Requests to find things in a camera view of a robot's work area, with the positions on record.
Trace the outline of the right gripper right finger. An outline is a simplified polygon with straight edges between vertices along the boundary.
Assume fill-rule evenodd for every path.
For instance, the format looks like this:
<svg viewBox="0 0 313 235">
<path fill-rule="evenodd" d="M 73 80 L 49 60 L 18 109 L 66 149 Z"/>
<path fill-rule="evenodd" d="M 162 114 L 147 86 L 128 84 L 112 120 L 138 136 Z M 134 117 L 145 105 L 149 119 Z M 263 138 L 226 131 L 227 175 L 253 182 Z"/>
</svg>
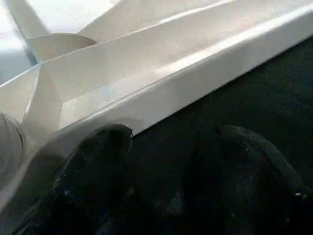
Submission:
<svg viewBox="0 0 313 235">
<path fill-rule="evenodd" d="M 221 235 L 310 235 L 313 189 L 281 151 L 245 127 L 218 129 Z"/>
</svg>

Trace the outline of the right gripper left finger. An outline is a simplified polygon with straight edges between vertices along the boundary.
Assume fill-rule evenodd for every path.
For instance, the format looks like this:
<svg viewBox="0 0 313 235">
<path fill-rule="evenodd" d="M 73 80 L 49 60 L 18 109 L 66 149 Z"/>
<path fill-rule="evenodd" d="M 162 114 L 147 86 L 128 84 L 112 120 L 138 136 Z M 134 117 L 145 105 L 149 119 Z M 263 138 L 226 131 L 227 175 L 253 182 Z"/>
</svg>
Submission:
<svg viewBox="0 0 313 235">
<path fill-rule="evenodd" d="M 132 145 L 123 124 L 86 136 L 56 170 L 14 235 L 94 235 L 108 209 L 108 195 L 120 161 Z"/>
</svg>

